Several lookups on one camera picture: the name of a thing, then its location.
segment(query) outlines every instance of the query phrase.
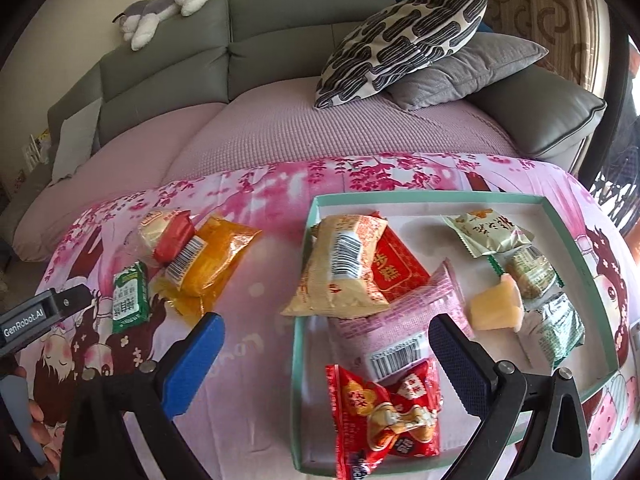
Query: snack packet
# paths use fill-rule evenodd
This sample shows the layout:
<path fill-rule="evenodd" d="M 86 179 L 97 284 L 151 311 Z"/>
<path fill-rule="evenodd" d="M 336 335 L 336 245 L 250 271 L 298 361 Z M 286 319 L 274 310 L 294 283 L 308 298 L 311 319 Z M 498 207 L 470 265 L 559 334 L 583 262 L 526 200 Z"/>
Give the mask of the snack packet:
<path fill-rule="evenodd" d="M 474 258 L 503 253 L 530 244 L 534 236 L 493 209 L 472 211 L 458 217 L 443 216 Z"/>
<path fill-rule="evenodd" d="M 149 318 L 146 266 L 136 262 L 113 277 L 113 333 L 144 323 Z"/>
<path fill-rule="evenodd" d="M 325 368 L 337 430 L 337 480 L 364 478 L 394 450 L 401 456 L 440 452 L 442 398 L 433 358 L 409 371 L 394 392 L 364 381 L 338 365 Z"/>
<path fill-rule="evenodd" d="M 324 218 L 296 295 L 282 314 L 354 319 L 388 309 L 371 270 L 386 224 L 363 215 Z"/>
<path fill-rule="evenodd" d="M 516 280 L 523 300 L 536 300 L 556 282 L 556 270 L 533 245 L 517 249 L 505 270 Z"/>
<path fill-rule="evenodd" d="M 469 338 L 465 301 L 449 260 L 421 286 L 391 303 L 389 310 L 353 320 L 330 319 L 331 344 L 340 361 L 371 381 L 391 375 L 430 354 L 429 323 L 438 314 L 449 314 Z"/>
<path fill-rule="evenodd" d="M 160 264 L 169 264 L 195 234 L 190 211 L 152 209 L 140 222 L 138 235 L 148 254 Z"/>
<path fill-rule="evenodd" d="M 584 343 L 584 325 L 567 295 L 559 292 L 525 313 L 518 338 L 531 365 L 550 374 Z"/>
<path fill-rule="evenodd" d="M 431 357 L 414 367 L 410 373 L 386 388 L 392 394 L 398 394 L 406 400 L 394 404 L 402 406 L 402 413 L 410 410 L 412 399 L 426 396 L 426 407 L 432 419 L 419 428 L 402 433 L 389 452 L 398 456 L 437 456 L 440 454 L 440 421 L 438 412 L 442 408 L 443 399 L 440 394 L 440 375 L 436 359 Z"/>
<path fill-rule="evenodd" d="M 371 216 L 382 218 L 377 211 Z M 397 300 L 429 281 L 427 271 L 389 226 L 376 245 L 371 269 L 373 281 L 387 301 Z"/>
<path fill-rule="evenodd" d="M 165 270 L 162 295 L 191 324 L 212 310 L 258 229 L 210 216 Z"/>

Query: sofa armrest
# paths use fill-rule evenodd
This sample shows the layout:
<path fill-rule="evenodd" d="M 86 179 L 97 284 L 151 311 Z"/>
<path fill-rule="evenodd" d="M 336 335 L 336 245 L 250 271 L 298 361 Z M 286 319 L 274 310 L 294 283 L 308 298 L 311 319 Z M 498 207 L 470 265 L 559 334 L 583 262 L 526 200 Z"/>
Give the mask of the sofa armrest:
<path fill-rule="evenodd" d="M 51 170 L 52 164 L 38 164 L 0 214 L 0 237 L 9 245 L 13 243 L 15 230 L 27 209 L 51 182 Z"/>
<path fill-rule="evenodd" d="M 466 99 L 498 121 L 524 156 L 539 160 L 590 136 L 607 107 L 591 92 L 535 65 Z"/>

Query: stuffed cat toy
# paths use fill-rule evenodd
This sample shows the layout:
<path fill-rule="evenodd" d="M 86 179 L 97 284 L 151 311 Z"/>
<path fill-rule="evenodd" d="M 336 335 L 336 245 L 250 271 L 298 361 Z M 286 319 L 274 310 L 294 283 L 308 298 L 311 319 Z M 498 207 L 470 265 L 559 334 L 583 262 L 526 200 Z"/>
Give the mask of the stuffed cat toy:
<path fill-rule="evenodd" d="M 132 3 L 114 19 L 120 26 L 125 41 L 131 42 L 132 50 L 140 50 L 156 33 L 162 20 L 181 13 L 191 16 L 200 10 L 207 0 L 140 0 Z"/>

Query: green snack packet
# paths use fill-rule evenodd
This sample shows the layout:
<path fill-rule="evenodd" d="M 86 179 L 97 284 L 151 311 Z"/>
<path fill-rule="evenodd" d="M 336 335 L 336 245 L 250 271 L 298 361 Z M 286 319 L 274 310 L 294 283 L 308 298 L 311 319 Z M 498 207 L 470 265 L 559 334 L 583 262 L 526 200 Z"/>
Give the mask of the green snack packet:
<path fill-rule="evenodd" d="M 536 371 L 553 372 L 584 343 L 584 325 L 564 292 L 524 315 L 518 338 Z"/>
<path fill-rule="evenodd" d="M 523 300 L 541 298 L 556 282 L 556 270 L 533 245 L 516 249 L 505 268 L 516 280 Z"/>
<path fill-rule="evenodd" d="M 148 317 L 146 265 L 136 262 L 113 278 L 113 333 L 144 323 Z"/>

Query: blue gripper pad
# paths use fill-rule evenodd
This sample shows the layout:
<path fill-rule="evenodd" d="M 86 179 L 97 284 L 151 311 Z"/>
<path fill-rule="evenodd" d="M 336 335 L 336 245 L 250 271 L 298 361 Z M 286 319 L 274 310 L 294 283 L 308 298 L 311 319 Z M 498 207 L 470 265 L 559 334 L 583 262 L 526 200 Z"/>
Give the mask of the blue gripper pad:
<path fill-rule="evenodd" d="M 162 383 L 162 410 L 169 420 L 187 411 L 224 341 L 225 323 L 218 314 L 208 312 L 184 341 L 174 343 L 180 355 Z M 171 359 L 173 349 L 161 365 L 165 358 Z"/>
<path fill-rule="evenodd" d="M 488 415 L 497 387 L 494 360 L 478 343 L 469 341 L 447 314 L 429 325 L 429 345 L 469 415 Z"/>
<path fill-rule="evenodd" d="M 42 446 L 31 436 L 33 418 L 29 411 L 27 381 L 14 375 L 7 375 L 4 378 L 0 376 L 0 399 L 11 417 L 15 429 L 29 448 L 29 452 L 38 464 L 43 465 L 47 461 L 47 457 Z"/>

